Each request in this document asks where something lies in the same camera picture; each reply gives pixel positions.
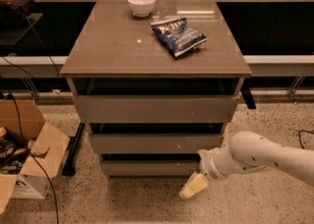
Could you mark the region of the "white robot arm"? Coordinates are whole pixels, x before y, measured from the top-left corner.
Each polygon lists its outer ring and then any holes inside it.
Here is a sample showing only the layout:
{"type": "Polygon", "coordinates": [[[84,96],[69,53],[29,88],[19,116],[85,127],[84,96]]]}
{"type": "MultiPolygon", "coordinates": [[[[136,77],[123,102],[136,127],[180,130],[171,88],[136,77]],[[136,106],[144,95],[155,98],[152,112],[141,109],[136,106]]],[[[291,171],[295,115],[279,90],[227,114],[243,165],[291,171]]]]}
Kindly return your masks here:
{"type": "Polygon", "coordinates": [[[278,169],[310,186],[314,185],[314,152],[280,145],[253,132],[233,135],[226,146],[200,149],[199,171],[194,172],[180,191],[190,198],[203,191],[210,182],[233,174],[247,174],[267,168],[278,169]]]}

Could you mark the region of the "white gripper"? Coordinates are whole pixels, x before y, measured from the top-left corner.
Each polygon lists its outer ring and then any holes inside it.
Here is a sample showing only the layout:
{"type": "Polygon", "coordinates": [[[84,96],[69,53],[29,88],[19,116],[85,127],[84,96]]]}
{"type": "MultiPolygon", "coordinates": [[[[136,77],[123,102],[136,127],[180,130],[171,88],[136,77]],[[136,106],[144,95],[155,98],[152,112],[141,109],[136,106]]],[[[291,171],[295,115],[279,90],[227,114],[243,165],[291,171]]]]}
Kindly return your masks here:
{"type": "Polygon", "coordinates": [[[194,172],[181,189],[180,198],[190,198],[206,189],[209,185],[208,180],[221,181],[227,178],[227,176],[218,169],[218,166],[215,163],[215,154],[218,150],[219,148],[215,147],[210,150],[200,149],[197,151],[200,157],[199,170],[203,175],[194,172]]]}

